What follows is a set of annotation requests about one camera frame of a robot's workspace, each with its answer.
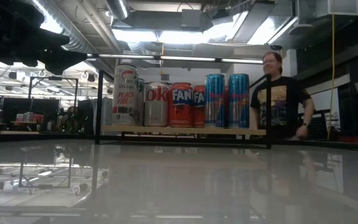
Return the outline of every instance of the reflective table surface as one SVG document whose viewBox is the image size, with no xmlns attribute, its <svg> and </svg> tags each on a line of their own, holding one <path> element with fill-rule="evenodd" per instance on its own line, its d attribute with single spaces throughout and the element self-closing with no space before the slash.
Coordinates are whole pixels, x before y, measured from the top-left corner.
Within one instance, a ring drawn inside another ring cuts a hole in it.
<svg viewBox="0 0 358 224">
<path fill-rule="evenodd" d="M 358 223 L 358 152 L 0 143 L 0 223 Z"/>
</svg>

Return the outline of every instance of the aluminum can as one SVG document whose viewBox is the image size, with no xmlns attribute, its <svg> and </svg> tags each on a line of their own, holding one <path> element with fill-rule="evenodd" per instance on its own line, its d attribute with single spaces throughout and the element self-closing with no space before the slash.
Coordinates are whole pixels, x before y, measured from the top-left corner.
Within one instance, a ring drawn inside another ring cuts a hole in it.
<svg viewBox="0 0 358 224">
<path fill-rule="evenodd" d="M 193 88 L 190 83 L 174 83 L 169 91 L 169 126 L 193 127 Z"/>
<path fill-rule="evenodd" d="M 137 82 L 137 114 L 138 125 L 143 126 L 144 122 L 144 79 L 140 78 Z"/>
<path fill-rule="evenodd" d="M 224 75 L 210 74 L 204 78 L 206 128 L 224 127 Z"/>
<path fill-rule="evenodd" d="M 146 88 L 144 126 L 168 126 L 168 84 L 152 82 Z"/>
<path fill-rule="evenodd" d="M 194 87 L 194 127 L 203 128 L 205 118 L 204 85 Z"/>
<path fill-rule="evenodd" d="M 229 128 L 249 128 L 249 77 L 229 77 Z"/>
<path fill-rule="evenodd" d="M 113 125 L 138 125 L 137 69 L 133 65 L 117 65 L 112 99 Z"/>
</svg>

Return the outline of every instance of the shelf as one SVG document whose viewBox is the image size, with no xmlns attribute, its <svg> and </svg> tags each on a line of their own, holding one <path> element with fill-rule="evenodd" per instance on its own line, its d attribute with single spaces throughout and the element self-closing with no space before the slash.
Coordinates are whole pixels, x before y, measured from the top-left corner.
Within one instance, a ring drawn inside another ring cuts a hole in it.
<svg viewBox="0 0 358 224">
<path fill-rule="evenodd" d="M 11 121 L 11 123 L 17 123 L 17 124 L 37 124 L 37 122 L 34 122 L 34 121 Z"/>
<path fill-rule="evenodd" d="M 141 126 L 102 126 L 102 131 L 164 133 L 164 134 L 254 134 L 266 135 L 266 130 L 249 130 L 241 128 L 171 128 Z"/>
</svg>

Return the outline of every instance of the black t-shirt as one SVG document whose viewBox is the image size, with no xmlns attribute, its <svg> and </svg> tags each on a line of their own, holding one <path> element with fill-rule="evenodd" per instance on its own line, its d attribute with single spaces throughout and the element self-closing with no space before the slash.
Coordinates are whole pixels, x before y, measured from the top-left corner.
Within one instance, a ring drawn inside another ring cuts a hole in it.
<svg viewBox="0 0 358 224">
<path fill-rule="evenodd" d="M 290 138 L 298 128 L 298 105 L 310 95 L 294 78 L 280 77 L 272 81 L 272 136 Z M 251 107 L 258 109 L 259 128 L 266 126 L 266 82 L 256 87 L 252 94 Z"/>
</svg>

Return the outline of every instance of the blue can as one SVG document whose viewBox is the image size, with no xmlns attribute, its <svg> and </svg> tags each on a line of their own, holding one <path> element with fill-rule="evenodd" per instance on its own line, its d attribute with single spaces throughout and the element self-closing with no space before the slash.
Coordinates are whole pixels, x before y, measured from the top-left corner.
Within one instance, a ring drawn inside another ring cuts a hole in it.
<svg viewBox="0 0 358 224">
<path fill-rule="evenodd" d="M 229 77 L 229 128 L 249 128 L 249 77 Z"/>
<path fill-rule="evenodd" d="M 224 75 L 210 74 L 204 78 L 206 128 L 224 127 Z"/>
</svg>

